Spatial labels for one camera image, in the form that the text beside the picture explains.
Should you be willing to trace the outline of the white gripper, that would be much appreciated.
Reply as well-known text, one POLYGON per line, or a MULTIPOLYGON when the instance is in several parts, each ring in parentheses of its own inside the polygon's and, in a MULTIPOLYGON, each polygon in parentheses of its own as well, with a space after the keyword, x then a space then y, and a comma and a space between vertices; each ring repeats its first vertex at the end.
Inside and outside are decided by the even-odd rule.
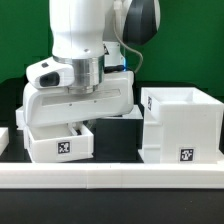
POLYGON ((28 83, 23 92, 24 120, 29 127, 68 124, 74 136, 81 131, 76 123, 106 116, 128 114, 133 109, 132 71, 107 73, 90 93, 76 93, 69 64, 52 57, 26 69, 28 83))

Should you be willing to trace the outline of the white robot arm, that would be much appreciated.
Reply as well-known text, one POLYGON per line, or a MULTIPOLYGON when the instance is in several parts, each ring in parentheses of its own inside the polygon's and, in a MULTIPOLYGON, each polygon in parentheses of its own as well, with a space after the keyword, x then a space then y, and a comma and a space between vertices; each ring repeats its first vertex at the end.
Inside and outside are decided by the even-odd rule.
POLYGON ((49 0, 52 56, 26 69, 29 128, 129 113, 134 73, 108 43, 143 45, 158 32, 159 0, 49 0))

